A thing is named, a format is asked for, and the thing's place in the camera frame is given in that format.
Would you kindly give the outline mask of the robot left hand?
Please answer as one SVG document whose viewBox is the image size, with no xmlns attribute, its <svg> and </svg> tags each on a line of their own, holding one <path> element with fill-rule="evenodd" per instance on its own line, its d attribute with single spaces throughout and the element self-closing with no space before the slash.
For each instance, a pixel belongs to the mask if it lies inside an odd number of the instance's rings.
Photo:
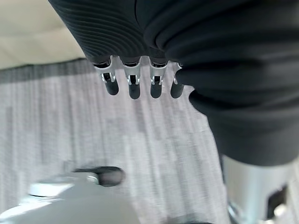
<svg viewBox="0 0 299 224">
<path fill-rule="evenodd" d="M 296 0 L 52 0 L 109 94 L 118 56 L 132 99 L 141 57 L 160 97 L 168 62 L 171 96 L 207 117 L 233 224 L 267 224 L 286 207 L 299 156 L 299 3 Z"/>
</svg>

